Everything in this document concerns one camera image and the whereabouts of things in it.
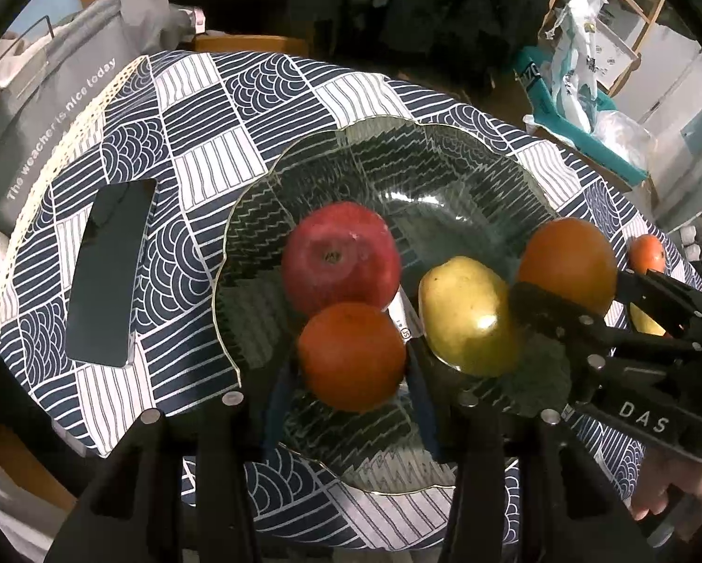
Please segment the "right hand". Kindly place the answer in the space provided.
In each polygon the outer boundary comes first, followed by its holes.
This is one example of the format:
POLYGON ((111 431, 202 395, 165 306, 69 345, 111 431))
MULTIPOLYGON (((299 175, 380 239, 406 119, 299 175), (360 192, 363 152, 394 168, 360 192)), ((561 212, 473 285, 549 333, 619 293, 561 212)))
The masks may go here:
POLYGON ((675 534, 689 541, 702 526, 702 463, 648 448, 629 509, 635 521, 649 513, 660 515, 669 506, 671 488, 683 493, 688 502, 684 516, 675 524, 675 534))

